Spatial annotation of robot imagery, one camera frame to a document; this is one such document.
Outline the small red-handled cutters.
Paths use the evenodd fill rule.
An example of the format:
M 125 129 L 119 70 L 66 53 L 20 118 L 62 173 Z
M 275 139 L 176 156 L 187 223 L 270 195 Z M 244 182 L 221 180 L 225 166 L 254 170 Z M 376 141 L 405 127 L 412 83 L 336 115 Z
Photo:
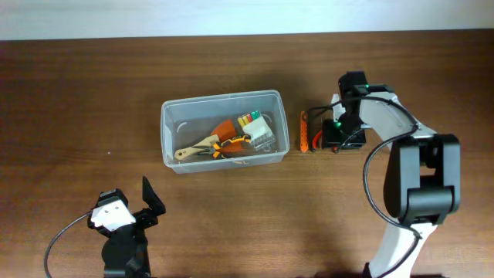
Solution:
M 320 144 L 320 139 L 322 137 L 322 134 L 323 134 L 323 131 L 322 130 L 319 130 L 314 136 L 313 136 L 313 139 L 312 139 L 312 142 L 311 142 L 311 151 L 314 152 L 316 151 L 316 149 L 318 148 L 319 144 Z

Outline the orange perforated strip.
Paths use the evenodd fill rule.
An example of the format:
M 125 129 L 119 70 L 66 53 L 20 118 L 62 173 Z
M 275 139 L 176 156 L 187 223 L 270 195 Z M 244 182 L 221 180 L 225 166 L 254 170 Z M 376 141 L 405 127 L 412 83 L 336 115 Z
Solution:
M 300 113 L 299 149 L 302 153 L 306 153 L 309 150 L 308 125 L 307 125 L 307 113 L 306 113 L 306 111 L 302 111 Z

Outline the clear plastic container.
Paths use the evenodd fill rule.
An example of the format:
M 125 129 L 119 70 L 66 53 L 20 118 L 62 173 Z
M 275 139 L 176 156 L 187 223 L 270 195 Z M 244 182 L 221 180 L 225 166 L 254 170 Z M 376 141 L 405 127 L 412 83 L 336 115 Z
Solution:
M 276 136 L 271 151 L 255 151 L 243 142 L 242 152 L 225 159 L 201 155 L 179 161 L 174 157 L 175 151 L 197 144 L 224 120 L 232 120 L 238 135 L 245 135 L 237 117 L 255 110 L 264 116 Z M 164 163 L 178 174 L 280 162 L 289 151 L 281 96 L 276 90 L 261 90 L 166 101 L 161 108 L 161 148 Z

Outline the clear box coloured pegs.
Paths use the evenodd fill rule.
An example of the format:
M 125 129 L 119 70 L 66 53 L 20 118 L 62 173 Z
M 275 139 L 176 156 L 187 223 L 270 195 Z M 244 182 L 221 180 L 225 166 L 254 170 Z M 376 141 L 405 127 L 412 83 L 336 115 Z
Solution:
M 250 147 L 255 151 L 269 152 L 272 150 L 276 136 L 258 110 L 237 117 L 237 121 L 243 134 L 250 136 Z

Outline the orange black long-nose pliers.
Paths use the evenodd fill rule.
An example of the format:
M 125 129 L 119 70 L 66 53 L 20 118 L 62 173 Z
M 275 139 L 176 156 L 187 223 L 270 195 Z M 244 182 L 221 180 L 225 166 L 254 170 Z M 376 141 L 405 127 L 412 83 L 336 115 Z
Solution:
M 193 148 L 198 149 L 197 155 L 211 154 L 214 159 L 225 159 L 226 156 L 222 153 L 223 149 L 233 144 L 249 143 L 250 141 L 251 136 L 247 134 L 231 137 L 225 141 L 220 141 L 219 136 L 214 134 L 205 138 L 205 143 L 197 143 Z

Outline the orange scraper wooden handle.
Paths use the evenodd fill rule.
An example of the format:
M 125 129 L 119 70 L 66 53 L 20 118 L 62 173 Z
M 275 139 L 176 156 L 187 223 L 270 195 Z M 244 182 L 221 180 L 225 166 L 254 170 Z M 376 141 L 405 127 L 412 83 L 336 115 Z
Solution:
M 183 161 L 193 156 L 210 155 L 214 159 L 227 158 L 244 150 L 243 143 L 237 138 L 238 133 L 232 120 L 221 122 L 208 137 L 197 144 L 182 148 L 174 153 L 174 157 Z

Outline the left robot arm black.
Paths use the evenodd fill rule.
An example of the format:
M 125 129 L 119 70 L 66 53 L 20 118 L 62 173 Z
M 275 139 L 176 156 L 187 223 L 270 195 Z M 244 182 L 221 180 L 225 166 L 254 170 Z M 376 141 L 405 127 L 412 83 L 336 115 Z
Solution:
M 142 199 L 147 207 L 131 212 L 127 197 L 115 188 L 100 193 L 92 208 L 87 226 L 107 237 L 101 251 L 105 277 L 151 276 L 145 230 L 158 224 L 166 208 L 146 177 L 142 177 Z

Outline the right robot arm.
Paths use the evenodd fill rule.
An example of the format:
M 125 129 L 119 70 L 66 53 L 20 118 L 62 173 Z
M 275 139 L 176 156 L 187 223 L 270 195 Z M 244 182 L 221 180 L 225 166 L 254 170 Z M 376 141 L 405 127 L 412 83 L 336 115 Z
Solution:
M 461 146 L 454 134 L 439 134 L 417 120 L 386 84 L 371 84 L 362 71 L 338 80 L 339 92 L 327 109 L 333 118 L 322 127 L 321 146 L 337 153 L 365 143 L 364 131 L 374 130 L 381 142 L 366 157 L 364 194 L 374 212 L 387 223 L 364 277 L 410 277 L 428 237 L 459 208 Z M 383 148 L 390 155 L 384 177 L 385 209 L 380 210 L 369 188 L 371 161 Z

